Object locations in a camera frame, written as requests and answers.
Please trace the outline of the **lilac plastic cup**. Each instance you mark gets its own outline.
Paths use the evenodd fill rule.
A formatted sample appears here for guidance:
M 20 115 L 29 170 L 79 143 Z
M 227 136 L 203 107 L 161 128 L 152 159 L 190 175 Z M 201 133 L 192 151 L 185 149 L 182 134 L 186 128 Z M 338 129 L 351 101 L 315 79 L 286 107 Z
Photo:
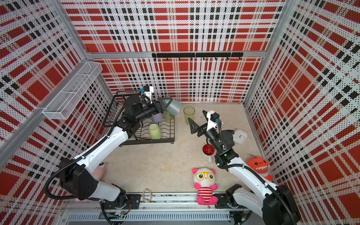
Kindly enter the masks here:
M 163 120 L 163 114 L 162 113 L 158 113 L 158 114 L 156 114 L 156 115 L 154 115 L 153 117 L 152 117 L 152 121 L 154 122 L 154 123 L 159 123 L 159 122 L 161 122 Z

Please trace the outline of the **tall green transparent cup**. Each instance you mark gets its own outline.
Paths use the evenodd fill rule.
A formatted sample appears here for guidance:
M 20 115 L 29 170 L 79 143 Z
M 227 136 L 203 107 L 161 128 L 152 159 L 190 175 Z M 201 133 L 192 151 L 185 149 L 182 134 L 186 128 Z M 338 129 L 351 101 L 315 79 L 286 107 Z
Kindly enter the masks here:
M 184 118 L 185 118 L 185 123 L 187 125 L 189 125 L 189 121 L 188 119 L 191 118 L 192 120 L 194 119 L 194 116 L 195 116 L 195 108 L 192 107 L 192 106 L 187 106 L 183 109 L 183 112 L 184 112 Z

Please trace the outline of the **red and white mug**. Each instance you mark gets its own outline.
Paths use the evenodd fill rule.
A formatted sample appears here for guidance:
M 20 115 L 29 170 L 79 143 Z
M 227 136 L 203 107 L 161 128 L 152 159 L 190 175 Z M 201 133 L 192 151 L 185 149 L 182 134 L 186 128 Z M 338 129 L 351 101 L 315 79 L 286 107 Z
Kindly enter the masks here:
M 202 159 L 207 163 L 213 163 L 215 161 L 216 151 L 211 144 L 205 144 L 202 147 Z

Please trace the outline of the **short green transparent cup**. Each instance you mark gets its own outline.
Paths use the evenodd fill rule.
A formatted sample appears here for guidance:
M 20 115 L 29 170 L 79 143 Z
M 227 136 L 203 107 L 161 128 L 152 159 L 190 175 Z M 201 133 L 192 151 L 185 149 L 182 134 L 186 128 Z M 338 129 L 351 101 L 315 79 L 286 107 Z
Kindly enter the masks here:
M 164 121 L 166 121 L 166 122 L 170 122 L 171 120 L 174 119 L 174 116 L 173 116 L 169 111 L 165 110 L 165 111 L 163 112 L 163 119 L 164 119 Z

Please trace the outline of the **teal translucent cup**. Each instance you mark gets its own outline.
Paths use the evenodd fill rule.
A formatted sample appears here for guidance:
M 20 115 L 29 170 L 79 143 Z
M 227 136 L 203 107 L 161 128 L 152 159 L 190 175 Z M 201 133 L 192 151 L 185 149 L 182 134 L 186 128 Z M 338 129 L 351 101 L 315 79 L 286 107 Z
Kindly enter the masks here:
M 182 103 L 172 97 L 165 97 L 162 102 L 164 103 L 165 109 L 173 116 L 176 116 L 183 108 Z

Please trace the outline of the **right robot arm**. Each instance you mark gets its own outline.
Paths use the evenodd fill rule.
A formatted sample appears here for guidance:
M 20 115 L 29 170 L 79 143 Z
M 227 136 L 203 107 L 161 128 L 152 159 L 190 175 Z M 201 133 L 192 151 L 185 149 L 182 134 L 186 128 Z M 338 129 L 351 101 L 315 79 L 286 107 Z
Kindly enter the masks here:
M 296 225 L 301 220 L 301 214 L 291 190 L 265 179 L 240 158 L 233 150 L 235 132 L 222 129 L 218 113 L 203 111 L 203 115 L 207 122 L 201 126 L 188 119 L 191 133 L 205 136 L 215 148 L 218 168 L 235 175 L 250 189 L 247 191 L 234 185 L 230 199 L 260 216 L 267 225 Z

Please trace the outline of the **light green ceramic mug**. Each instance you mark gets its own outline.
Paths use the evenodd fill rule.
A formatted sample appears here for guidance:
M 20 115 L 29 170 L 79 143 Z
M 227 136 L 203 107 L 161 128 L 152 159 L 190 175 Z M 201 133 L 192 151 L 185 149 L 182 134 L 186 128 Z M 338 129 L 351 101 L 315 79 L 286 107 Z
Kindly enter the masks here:
M 149 126 L 149 134 L 152 140 L 159 140 L 162 137 L 162 132 L 157 124 L 151 124 Z

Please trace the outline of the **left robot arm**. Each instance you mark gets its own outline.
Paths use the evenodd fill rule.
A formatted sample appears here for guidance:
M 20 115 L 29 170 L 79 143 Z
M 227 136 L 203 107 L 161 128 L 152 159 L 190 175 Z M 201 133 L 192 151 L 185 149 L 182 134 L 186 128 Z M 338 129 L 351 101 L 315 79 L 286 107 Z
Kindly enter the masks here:
M 45 182 L 44 194 L 54 200 L 97 199 L 122 204 L 120 187 L 98 181 L 93 172 L 100 163 L 118 146 L 134 136 L 141 122 L 167 110 L 172 99 L 165 97 L 147 103 L 149 97 L 144 94 L 127 95 L 122 108 L 115 115 L 108 133 L 89 149 L 73 159 L 64 158 L 59 170 Z M 58 177 L 60 186 L 68 196 L 56 196 L 50 191 L 52 180 Z

